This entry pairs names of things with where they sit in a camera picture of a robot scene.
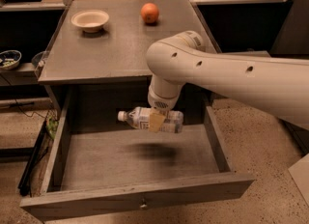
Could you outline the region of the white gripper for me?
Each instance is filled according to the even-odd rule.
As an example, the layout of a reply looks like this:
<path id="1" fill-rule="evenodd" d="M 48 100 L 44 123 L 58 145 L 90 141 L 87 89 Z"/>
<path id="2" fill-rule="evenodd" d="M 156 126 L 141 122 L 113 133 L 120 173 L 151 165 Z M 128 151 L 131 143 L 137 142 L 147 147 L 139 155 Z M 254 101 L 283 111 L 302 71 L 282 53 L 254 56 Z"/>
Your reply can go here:
<path id="1" fill-rule="evenodd" d="M 168 87 L 160 93 L 153 85 L 151 85 L 148 92 L 148 103 L 151 107 L 158 110 L 169 111 L 175 107 L 179 95 L 180 90 L 178 87 Z M 165 119 L 165 114 L 157 110 L 152 110 L 149 116 L 149 131 L 159 132 Z"/>

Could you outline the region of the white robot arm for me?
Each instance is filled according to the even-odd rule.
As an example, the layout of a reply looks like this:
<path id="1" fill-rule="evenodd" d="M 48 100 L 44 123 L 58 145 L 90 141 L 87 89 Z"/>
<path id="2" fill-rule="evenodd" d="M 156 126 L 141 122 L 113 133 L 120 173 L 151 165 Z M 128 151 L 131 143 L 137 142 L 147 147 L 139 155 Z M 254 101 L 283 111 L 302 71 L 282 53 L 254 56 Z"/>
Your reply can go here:
<path id="1" fill-rule="evenodd" d="M 194 31 L 154 42 L 146 53 L 153 73 L 150 106 L 174 108 L 190 83 L 309 129 L 309 62 L 237 54 L 212 54 Z"/>

